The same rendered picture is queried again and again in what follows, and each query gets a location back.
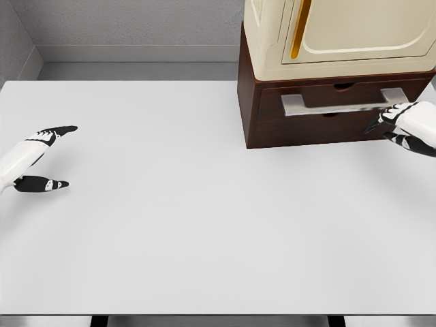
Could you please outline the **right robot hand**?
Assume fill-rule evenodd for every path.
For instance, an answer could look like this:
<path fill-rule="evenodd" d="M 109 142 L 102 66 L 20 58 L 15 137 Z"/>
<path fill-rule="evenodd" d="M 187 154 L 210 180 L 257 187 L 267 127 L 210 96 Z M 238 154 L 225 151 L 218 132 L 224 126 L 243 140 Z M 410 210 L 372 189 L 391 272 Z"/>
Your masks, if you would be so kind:
<path fill-rule="evenodd" d="M 436 157 L 436 105 L 431 102 L 405 102 L 384 108 L 364 129 L 367 134 L 381 123 L 403 130 L 405 134 L 386 132 L 383 137 L 404 149 Z"/>

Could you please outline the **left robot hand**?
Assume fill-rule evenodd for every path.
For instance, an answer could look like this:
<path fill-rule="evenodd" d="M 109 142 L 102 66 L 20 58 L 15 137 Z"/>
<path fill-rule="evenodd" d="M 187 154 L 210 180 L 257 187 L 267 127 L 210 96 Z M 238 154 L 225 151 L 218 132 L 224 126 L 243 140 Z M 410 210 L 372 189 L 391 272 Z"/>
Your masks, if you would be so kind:
<path fill-rule="evenodd" d="M 4 154 L 0 159 L 0 195 L 8 187 L 23 193 L 46 193 L 68 187 L 67 181 L 26 176 L 25 172 L 44 156 L 57 139 L 77 129 L 75 125 L 43 129 L 17 143 Z"/>

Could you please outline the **brown drawer with notch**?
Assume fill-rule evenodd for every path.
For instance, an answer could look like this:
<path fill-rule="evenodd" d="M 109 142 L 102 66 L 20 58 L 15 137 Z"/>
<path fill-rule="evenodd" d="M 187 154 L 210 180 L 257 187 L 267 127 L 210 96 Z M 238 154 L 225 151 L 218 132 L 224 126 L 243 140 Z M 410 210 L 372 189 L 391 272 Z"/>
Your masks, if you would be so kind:
<path fill-rule="evenodd" d="M 284 115 L 282 95 L 301 94 L 305 105 L 309 108 L 372 104 L 384 100 L 380 90 L 390 88 L 402 88 L 408 100 L 413 100 L 413 93 L 410 93 L 405 84 L 385 82 L 347 82 L 346 89 L 337 89 L 334 84 L 321 84 L 305 87 L 271 88 L 264 89 L 260 98 L 260 112 L 265 115 Z"/>
<path fill-rule="evenodd" d="M 373 131 L 365 128 L 379 114 L 378 110 L 308 114 L 300 116 L 266 116 L 258 119 L 255 136 L 258 140 L 307 141 L 376 139 L 393 126 L 382 123 Z"/>

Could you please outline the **dark brown wooden drawer cabinet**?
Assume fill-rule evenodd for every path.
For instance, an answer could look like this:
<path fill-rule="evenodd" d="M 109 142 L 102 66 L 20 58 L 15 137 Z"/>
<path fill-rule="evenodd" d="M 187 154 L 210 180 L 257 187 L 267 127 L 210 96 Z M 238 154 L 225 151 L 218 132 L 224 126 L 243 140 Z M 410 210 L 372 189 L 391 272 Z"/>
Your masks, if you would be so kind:
<path fill-rule="evenodd" d="M 355 142 L 365 139 L 351 140 L 318 140 L 307 141 L 274 141 L 258 140 L 255 136 L 258 119 L 266 116 L 260 112 L 260 98 L 264 89 L 305 87 L 321 84 L 334 84 L 337 89 L 346 89 L 347 82 L 385 82 L 405 84 L 410 93 L 413 93 L 414 102 L 418 99 L 424 88 L 436 76 L 436 63 L 425 63 L 412 59 L 369 59 L 355 61 L 326 61 L 321 63 L 282 64 L 281 59 L 275 59 L 275 67 L 268 76 L 262 68 L 266 67 L 265 58 L 255 53 L 251 45 L 251 34 L 244 27 L 241 31 L 240 56 L 238 69 L 238 100 L 240 114 L 243 122 L 245 142 L 247 148 L 268 148 L 276 146 L 297 146 L 306 144 L 323 144 L 335 142 Z"/>

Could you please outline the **cream refrigerator door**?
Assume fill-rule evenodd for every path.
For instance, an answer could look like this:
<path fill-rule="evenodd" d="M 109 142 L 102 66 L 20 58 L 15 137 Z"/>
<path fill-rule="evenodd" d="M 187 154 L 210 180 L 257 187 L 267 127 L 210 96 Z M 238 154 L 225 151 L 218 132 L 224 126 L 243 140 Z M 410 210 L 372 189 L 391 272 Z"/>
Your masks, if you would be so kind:
<path fill-rule="evenodd" d="M 298 57 L 290 59 L 300 2 L 285 64 L 424 57 L 436 42 L 436 0 L 312 0 Z"/>

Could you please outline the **cream retro refrigerator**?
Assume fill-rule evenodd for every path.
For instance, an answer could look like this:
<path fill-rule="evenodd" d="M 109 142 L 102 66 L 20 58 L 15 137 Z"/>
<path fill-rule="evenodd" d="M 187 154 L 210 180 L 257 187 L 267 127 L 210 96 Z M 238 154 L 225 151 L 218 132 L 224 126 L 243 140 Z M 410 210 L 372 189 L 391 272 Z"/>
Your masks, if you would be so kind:
<path fill-rule="evenodd" d="M 295 0 L 245 0 L 243 25 L 251 34 L 251 45 L 255 48 L 255 53 L 265 58 L 266 67 L 262 71 L 268 76 L 272 75 L 275 59 L 281 59 L 282 64 L 285 64 L 282 58 L 294 2 Z M 436 63 L 436 42 L 424 57 L 396 59 Z"/>

